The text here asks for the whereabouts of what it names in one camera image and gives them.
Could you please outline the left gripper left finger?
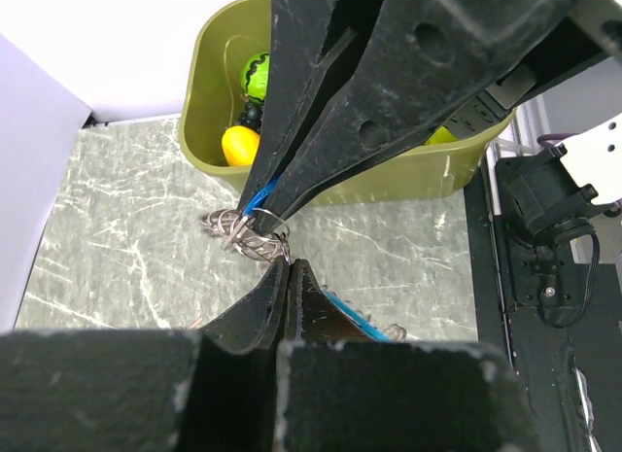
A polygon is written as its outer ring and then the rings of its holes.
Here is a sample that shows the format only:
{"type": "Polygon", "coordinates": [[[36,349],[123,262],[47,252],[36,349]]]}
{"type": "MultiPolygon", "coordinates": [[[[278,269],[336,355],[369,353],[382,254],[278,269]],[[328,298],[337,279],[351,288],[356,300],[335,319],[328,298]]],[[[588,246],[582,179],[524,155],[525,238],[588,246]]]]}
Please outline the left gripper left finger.
{"type": "Polygon", "coordinates": [[[5,451],[266,451],[290,268],[199,330],[1,338],[5,451]]]}

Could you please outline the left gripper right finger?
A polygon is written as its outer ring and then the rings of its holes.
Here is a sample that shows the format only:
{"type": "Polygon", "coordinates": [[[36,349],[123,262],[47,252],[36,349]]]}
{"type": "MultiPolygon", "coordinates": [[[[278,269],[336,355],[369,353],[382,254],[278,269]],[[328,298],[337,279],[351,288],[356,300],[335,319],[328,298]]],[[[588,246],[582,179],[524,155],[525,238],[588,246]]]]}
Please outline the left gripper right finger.
{"type": "Polygon", "coordinates": [[[309,296],[327,300],[297,260],[294,327],[276,357],[277,450],[538,450],[524,390],[496,347],[313,338],[309,296]]]}

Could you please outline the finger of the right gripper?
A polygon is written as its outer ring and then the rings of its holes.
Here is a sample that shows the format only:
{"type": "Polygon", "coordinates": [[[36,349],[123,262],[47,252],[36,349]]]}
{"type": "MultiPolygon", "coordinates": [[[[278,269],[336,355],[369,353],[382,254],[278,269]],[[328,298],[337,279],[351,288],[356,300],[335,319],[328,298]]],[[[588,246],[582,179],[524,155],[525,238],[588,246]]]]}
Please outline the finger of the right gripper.
{"type": "Polygon", "coordinates": [[[350,79],[384,0],[270,0],[271,49],[259,150],[238,208],[294,159],[350,79]]]}

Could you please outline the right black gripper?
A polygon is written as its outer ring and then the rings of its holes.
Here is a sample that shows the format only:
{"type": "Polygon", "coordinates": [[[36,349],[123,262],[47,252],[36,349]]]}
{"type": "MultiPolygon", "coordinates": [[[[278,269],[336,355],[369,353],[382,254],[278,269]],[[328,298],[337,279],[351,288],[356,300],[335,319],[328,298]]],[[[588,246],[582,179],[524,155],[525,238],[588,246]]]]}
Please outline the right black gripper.
{"type": "Polygon", "coordinates": [[[445,122],[454,136],[493,127],[609,56],[621,58],[621,0],[384,0],[352,76],[253,229],[274,230],[322,191],[423,144],[445,122]]]}

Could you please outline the metal keyring with small rings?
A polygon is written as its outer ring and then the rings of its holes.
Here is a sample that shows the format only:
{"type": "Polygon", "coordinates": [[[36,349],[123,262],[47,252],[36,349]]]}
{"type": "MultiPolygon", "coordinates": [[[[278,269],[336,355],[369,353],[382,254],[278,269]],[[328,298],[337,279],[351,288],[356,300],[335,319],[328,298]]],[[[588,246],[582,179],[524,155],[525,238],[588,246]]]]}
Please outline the metal keyring with small rings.
{"type": "MultiPolygon", "coordinates": [[[[253,217],[244,217],[232,209],[220,209],[203,214],[199,217],[199,223],[207,233],[211,236],[221,237],[224,240],[224,248],[232,248],[238,254],[254,261],[272,262],[277,257],[282,256],[287,262],[292,262],[291,248],[289,245],[290,229],[287,224],[281,219],[278,219],[280,224],[277,227],[280,227],[282,231],[276,230],[266,235],[261,235],[251,230],[250,225],[253,221],[253,217]]],[[[324,291],[328,291],[328,288],[326,286],[321,286],[320,292],[323,296],[325,296],[324,291]]],[[[362,312],[356,309],[354,310],[371,323],[369,315],[365,316],[362,312]]],[[[399,324],[391,324],[380,331],[391,338],[390,342],[403,342],[406,340],[407,331],[399,324]]]]}

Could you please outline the light blue key handle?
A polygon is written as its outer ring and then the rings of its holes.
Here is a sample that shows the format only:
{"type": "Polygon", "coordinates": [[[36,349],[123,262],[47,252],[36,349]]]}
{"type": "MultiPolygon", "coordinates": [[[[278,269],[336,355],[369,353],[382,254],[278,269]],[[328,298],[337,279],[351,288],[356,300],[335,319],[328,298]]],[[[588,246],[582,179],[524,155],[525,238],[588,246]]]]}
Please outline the light blue key handle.
{"type": "Polygon", "coordinates": [[[377,342],[390,342],[391,338],[382,331],[373,326],[361,314],[355,311],[345,301],[341,300],[334,293],[324,291],[325,297],[335,306],[343,315],[345,315],[355,327],[357,327],[365,336],[377,342]]]}

